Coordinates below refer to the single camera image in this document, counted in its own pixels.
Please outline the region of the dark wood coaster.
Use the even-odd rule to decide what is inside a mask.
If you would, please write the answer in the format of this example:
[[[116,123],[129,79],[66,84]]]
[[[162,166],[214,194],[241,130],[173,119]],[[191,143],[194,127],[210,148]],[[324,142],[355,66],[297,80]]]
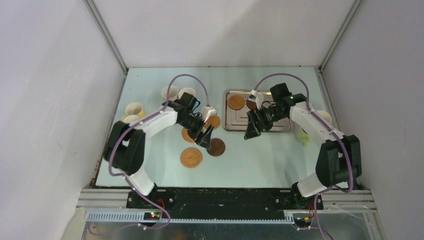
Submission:
[[[255,101],[251,101],[251,100],[246,100],[245,105],[250,109],[250,110],[255,110],[257,108],[257,104]]]
[[[213,138],[211,140],[210,149],[207,150],[207,153],[213,157],[221,156],[226,150],[226,145],[223,140],[219,138]]]

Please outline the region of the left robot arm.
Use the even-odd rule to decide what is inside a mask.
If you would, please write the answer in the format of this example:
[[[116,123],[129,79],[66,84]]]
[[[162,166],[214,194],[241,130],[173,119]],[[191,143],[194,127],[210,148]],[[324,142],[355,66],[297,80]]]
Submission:
[[[180,125],[194,142],[207,150],[211,148],[213,125],[206,127],[208,119],[217,115],[217,109],[206,105],[195,113],[198,99],[184,93],[180,99],[167,100],[155,113],[131,123],[117,121],[112,126],[102,158],[108,162],[112,176],[122,176],[138,192],[138,201],[145,208],[153,208],[158,194],[152,191],[155,183],[144,169],[146,141],[167,127]]]

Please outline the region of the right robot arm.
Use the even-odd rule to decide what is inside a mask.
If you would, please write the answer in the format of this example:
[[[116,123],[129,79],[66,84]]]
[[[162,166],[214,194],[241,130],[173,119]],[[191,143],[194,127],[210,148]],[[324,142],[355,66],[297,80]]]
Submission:
[[[342,182],[353,183],[362,173],[360,141],[355,135],[346,135],[333,127],[310,104],[302,94],[292,94],[285,83],[270,89],[273,103],[263,106],[264,97],[255,89],[247,99],[256,108],[247,112],[248,124],[244,139],[259,137],[271,130],[275,122],[288,118],[319,147],[315,171],[309,177],[295,183],[291,204],[304,209],[311,196]]]

